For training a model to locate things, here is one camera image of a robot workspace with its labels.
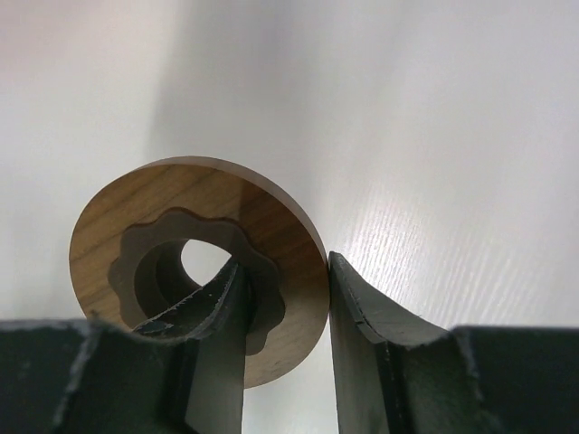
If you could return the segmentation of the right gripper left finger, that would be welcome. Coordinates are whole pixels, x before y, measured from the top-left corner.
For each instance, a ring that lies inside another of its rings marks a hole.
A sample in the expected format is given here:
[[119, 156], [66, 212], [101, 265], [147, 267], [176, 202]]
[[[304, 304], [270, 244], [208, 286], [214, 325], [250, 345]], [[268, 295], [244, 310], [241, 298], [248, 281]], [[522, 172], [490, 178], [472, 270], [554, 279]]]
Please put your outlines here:
[[238, 433], [249, 283], [229, 261], [134, 332], [101, 320], [1, 324], [4, 433]]

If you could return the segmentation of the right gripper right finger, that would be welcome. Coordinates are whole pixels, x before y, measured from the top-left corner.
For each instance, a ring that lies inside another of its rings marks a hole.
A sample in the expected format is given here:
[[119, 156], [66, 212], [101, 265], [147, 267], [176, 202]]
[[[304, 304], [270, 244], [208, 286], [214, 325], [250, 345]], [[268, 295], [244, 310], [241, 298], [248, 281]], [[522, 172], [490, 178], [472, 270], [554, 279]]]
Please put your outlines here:
[[342, 433], [575, 433], [574, 328], [440, 328], [329, 256]]

